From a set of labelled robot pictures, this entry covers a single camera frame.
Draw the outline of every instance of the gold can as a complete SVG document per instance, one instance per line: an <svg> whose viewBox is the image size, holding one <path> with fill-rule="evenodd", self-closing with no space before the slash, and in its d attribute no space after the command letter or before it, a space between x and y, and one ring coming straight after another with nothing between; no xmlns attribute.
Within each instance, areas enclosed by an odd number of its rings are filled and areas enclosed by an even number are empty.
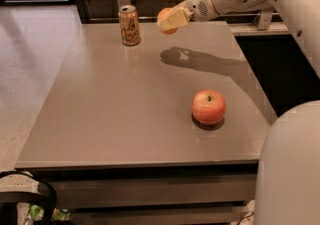
<svg viewBox="0 0 320 225"><path fill-rule="evenodd" d="M141 41L137 9L132 5L124 5L119 9L121 38L124 45L137 45Z"/></svg>

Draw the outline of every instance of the black cable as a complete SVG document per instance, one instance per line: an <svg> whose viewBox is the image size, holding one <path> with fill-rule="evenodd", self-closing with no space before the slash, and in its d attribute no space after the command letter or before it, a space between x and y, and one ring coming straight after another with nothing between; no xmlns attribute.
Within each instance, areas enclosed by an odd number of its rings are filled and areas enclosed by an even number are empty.
<svg viewBox="0 0 320 225"><path fill-rule="evenodd" d="M241 220L237 223L237 225L240 225L240 223L244 220L244 219L247 219L247 218L250 218L251 216L254 215L254 212L252 212L252 214L248 215L248 216L244 216L241 218Z"/></svg>

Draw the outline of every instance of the floor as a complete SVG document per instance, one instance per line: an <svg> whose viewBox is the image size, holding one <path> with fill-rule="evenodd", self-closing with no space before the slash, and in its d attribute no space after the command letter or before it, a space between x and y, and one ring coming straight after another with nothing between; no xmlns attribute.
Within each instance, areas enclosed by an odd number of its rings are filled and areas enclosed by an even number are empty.
<svg viewBox="0 0 320 225"><path fill-rule="evenodd" d="M13 170L81 22L72 5L0 7L0 18L1 172ZM12 189L36 186L17 176L0 181L1 191Z"/></svg>

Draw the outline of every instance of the orange ball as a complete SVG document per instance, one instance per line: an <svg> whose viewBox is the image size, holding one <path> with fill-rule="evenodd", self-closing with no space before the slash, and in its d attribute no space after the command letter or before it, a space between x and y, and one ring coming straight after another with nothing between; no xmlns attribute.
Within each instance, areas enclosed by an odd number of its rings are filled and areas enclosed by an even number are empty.
<svg viewBox="0 0 320 225"><path fill-rule="evenodd" d="M170 13L171 10L172 8L163 8L158 14L157 21L160 21L163 18L165 18ZM170 35L170 34L176 33L177 30L178 28L174 28L174 29L168 29L168 30L161 30L161 32L164 34Z"/></svg>

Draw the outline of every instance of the white robotic arm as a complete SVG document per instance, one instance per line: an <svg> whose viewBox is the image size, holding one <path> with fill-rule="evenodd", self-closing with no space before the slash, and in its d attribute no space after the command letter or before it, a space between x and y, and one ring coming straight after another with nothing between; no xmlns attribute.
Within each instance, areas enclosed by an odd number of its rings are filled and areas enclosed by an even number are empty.
<svg viewBox="0 0 320 225"><path fill-rule="evenodd" d="M320 78L320 0L186 0L158 21L161 30L189 20L208 21L229 12L274 7Z"/></svg>

